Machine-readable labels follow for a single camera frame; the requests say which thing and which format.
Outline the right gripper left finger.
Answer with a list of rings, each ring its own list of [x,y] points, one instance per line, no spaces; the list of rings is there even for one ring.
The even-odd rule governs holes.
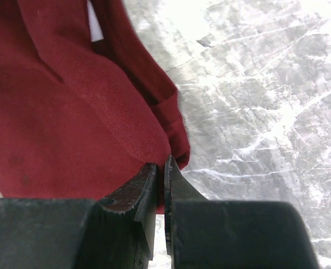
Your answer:
[[[0,268],[147,268],[155,165],[100,200],[0,198]]]

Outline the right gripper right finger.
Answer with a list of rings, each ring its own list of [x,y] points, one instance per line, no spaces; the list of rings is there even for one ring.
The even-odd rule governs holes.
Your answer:
[[[173,268],[318,268],[304,221],[287,202],[208,200],[164,167],[164,224]]]

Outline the dark red t-shirt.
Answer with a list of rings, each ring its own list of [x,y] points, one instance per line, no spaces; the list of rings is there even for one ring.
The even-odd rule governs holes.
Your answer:
[[[122,1],[0,1],[0,193],[101,198],[190,145],[177,88]]]

